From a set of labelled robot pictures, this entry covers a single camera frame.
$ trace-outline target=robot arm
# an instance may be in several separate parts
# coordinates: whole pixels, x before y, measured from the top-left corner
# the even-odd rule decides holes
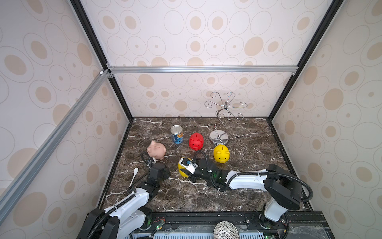
[[[260,216],[264,225],[280,220],[287,210],[299,210],[304,182],[286,170],[274,164],[270,164],[268,169],[253,172],[221,170],[208,156],[203,155],[204,159],[182,157],[178,165],[180,171],[192,182],[204,179],[207,185],[221,192],[242,188],[266,190],[272,199],[266,203]]]
[[[157,195],[160,183],[169,177],[167,166],[152,164],[147,180],[130,190],[132,192],[129,191],[127,197],[105,210],[92,210],[77,239],[123,239],[135,229],[148,224],[151,211],[144,205]]]

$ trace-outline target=can label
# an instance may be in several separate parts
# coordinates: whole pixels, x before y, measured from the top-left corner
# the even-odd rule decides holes
[[[180,144],[183,142],[183,132],[180,134],[171,134],[172,141],[176,144]]]

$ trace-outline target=marble table surface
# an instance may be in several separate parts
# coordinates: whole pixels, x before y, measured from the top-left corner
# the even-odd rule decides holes
[[[158,117],[136,118],[133,121],[121,158],[114,174],[102,208],[109,207],[126,195],[135,167],[139,168],[137,177],[148,171],[140,154],[146,151],[151,140],[166,146],[164,162],[170,169],[171,176],[163,181],[158,195],[146,206],[153,211],[261,211],[270,199],[268,192],[254,189],[237,189],[218,192],[207,187],[206,182],[195,183],[183,178],[177,168],[180,157],[192,158],[194,152],[188,146],[192,133],[199,132],[204,137],[203,150],[213,158],[214,145],[209,134],[214,125],[219,123],[212,118]],[[170,128],[181,125],[184,142],[180,145],[171,140]],[[273,137],[268,123],[261,118],[233,119],[226,124],[230,139],[227,143],[231,155],[225,164],[218,164],[221,169],[235,171],[256,171],[276,164],[287,170],[287,166]]]

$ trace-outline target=wall panel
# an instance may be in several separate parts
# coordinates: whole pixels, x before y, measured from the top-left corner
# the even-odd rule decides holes
[[[0,195],[99,72],[66,1],[1,1]]]
[[[82,0],[111,65],[297,64],[331,0]]]
[[[106,80],[0,226],[0,238],[76,238],[127,124]]]
[[[133,116],[215,116],[220,106],[208,109],[204,103],[217,91],[223,101],[236,94],[231,106],[246,102],[245,109],[231,108],[233,114],[268,116],[291,72],[250,73],[150,73],[115,74]]]
[[[273,124],[336,238],[382,231],[382,1],[350,0]]]

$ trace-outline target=yellow piggy bank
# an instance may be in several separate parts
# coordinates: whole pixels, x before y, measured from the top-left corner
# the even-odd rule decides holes
[[[214,148],[214,159],[216,162],[225,163],[230,159],[230,151],[225,145],[218,145]]]

